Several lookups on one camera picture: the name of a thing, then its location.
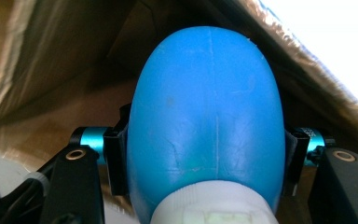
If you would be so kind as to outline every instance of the white surface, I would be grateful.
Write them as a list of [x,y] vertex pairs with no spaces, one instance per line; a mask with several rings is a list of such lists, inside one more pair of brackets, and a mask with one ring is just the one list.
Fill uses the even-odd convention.
[[257,192],[241,184],[213,180],[186,186],[156,208],[152,224],[278,223]]
[[358,99],[358,0],[261,0]]
[[[6,196],[16,188],[29,173],[23,166],[0,158],[0,196]],[[109,223],[136,224],[136,219],[120,212],[115,204],[104,204],[105,221]]]

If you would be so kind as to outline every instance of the white plastic lid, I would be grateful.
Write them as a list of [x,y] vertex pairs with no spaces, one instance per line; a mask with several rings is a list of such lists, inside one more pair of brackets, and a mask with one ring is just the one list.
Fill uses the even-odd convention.
[[229,181],[205,181],[168,195],[151,224],[278,223],[257,192]]

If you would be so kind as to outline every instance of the blue bottle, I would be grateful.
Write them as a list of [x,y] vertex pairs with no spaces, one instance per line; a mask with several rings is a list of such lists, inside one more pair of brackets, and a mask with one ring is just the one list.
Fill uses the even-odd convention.
[[194,27],[162,41],[133,97],[130,196],[141,223],[183,187],[241,184],[276,211],[282,189],[282,106],[269,65],[248,38]]

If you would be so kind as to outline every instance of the white cap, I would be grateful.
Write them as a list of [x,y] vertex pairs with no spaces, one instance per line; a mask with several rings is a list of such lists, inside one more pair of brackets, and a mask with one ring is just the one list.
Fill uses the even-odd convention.
[[151,224],[278,223],[257,192],[241,184],[213,180],[186,186],[156,208]]

